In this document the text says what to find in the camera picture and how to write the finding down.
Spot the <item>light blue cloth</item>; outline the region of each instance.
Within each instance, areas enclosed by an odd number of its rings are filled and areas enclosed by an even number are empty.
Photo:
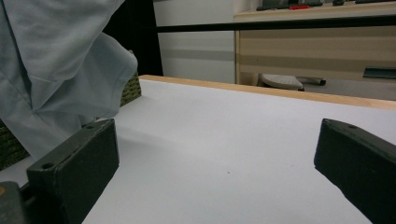
[[[122,1],[0,2],[0,118],[32,157],[118,113],[137,61],[102,31]]]

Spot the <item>black plastic block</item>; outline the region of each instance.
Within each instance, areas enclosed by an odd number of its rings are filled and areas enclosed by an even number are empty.
[[[324,119],[314,164],[373,223],[396,223],[396,146]]]

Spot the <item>wooden shelf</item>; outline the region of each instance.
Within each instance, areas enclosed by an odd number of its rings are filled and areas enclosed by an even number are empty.
[[[332,3],[327,3],[324,4],[322,7],[311,7],[308,9],[299,10],[250,10],[247,12],[235,14],[233,16],[233,21],[296,21],[329,18],[383,16],[395,14],[396,2],[371,4],[355,4],[355,2],[345,2],[345,4],[340,7],[334,7]]]

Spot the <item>white surface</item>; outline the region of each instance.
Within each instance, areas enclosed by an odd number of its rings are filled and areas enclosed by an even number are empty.
[[[85,224],[369,223],[314,168],[323,118],[396,144],[396,113],[141,80],[120,168]]]
[[[32,157],[28,157],[14,165],[0,171],[0,182],[13,181],[20,187],[27,183],[26,168],[35,162]]]
[[[235,83],[233,32],[159,34],[166,77]]]
[[[158,0],[154,9],[158,26],[233,22],[230,0]],[[159,40],[166,77],[235,83],[232,31],[159,34]]]

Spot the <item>black bar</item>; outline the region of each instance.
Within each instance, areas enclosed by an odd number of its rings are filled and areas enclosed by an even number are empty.
[[[366,67],[363,77],[396,79],[396,67]]]
[[[178,26],[145,27],[156,29],[158,33],[178,32],[212,32],[212,31],[243,31],[243,30],[284,30],[284,29],[313,29],[313,28],[342,28],[368,26],[394,26],[396,16],[368,16],[351,18],[330,18],[298,21],[253,21],[230,22],[213,24],[194,24]]]

